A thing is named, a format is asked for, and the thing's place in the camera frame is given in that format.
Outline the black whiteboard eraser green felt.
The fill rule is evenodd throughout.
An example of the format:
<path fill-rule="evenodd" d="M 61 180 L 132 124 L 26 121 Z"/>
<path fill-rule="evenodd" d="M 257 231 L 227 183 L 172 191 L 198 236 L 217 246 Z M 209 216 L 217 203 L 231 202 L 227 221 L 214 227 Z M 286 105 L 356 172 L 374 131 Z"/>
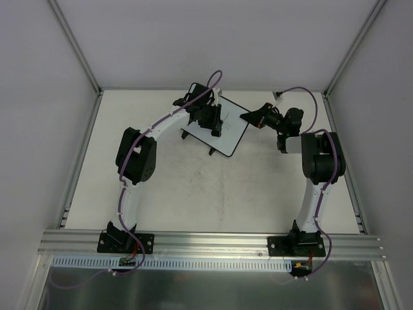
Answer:
<path fill-rule="evenodd" d="M 211 132 L 211 135 L 212 135 L 212 136 L 215 136 L 215 137 L 220 137 L 220 136 L 221 136 L 221 132 L 218 131 L 218 130 L 213 130 L 213 131 Z"/>

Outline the black-framed small whiteboard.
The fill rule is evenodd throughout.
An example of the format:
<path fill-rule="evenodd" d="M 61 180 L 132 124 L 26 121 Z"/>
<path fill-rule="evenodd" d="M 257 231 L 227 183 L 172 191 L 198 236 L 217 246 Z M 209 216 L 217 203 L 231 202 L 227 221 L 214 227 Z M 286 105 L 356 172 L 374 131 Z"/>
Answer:
<path fill-rule="evenodd" d="M 208 146 L 208 155 L 220 153 L 224 157 L 230 158 L 237 149 L 249 123 L 240 118 L 240 115 L 249 112 L 246 108 L 221 96 L 221 136 L 215 137 L 208 129 L 202 129 L 197 123 L 191 123 L 184 128 L 181 138 L 184 140 L 192 136 L 198 141 Z"/>

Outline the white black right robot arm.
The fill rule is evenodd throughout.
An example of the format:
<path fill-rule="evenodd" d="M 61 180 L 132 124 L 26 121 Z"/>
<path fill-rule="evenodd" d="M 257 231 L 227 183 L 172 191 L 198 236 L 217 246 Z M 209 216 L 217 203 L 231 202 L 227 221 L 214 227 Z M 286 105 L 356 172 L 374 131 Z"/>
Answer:
<path fill-rule="evenodd" d="M 325 255 L 320 221 L 329 192 L 347 167 L 337 133 L 325 129 L 301 133 L 303 115 L 299 108 L 290 108 L 282 115 L 270 103 L 240 115 L 258 129 L 274 129 L 277 149 L 283 154 L 300 154 L 306 178 L 303 203 L 289 233 L 284 237 L 268 238 L 270 256 Z"/>

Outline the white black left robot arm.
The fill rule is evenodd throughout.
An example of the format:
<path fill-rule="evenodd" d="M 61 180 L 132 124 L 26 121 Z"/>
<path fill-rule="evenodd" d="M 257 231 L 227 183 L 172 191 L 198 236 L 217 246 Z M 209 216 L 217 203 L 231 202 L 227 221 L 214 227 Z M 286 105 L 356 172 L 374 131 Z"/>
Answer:
<path fill-rule="evenodd" d="M 156 169 L 157 144 L 176 130 L 191 123 L 221 136 L 221 89 L 193 83 L 184 97 L 174 101 L 172 110 L 144 131 L 127 128 L 116 156 L 121 185 L 115 217 L 101 234 L 98 251 L 101 253 L 135 253 L 137 211 L 144 182 Z"/>

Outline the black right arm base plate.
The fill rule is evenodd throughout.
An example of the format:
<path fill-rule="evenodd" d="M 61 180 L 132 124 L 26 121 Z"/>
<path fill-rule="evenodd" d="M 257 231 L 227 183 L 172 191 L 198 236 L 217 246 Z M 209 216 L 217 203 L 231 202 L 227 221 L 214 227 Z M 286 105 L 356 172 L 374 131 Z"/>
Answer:
<path fill-rule="evenodd" d="M 322 237 L 311 234 L 310 237 L 269 236 L 267 238 L 268 254 L 271 257 L 304 257 L 322 258 L 326 250 Z"/>

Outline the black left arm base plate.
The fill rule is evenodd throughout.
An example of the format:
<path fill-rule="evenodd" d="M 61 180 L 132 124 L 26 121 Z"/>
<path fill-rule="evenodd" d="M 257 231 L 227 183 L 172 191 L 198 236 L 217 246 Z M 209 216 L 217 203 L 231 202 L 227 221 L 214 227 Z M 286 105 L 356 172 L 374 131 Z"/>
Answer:
<path fill-rule="evenodd" d="M 153 254 L 155 239 L 154 234 L 135 232 L 134 236 L 141 242 L 146 254 Z M 137 242 L 124 231 L 121 231 L 119 234 L 102 232 L 99 235 L 97 252 L 109 254 L 131 254 L 136 245 Z"/>

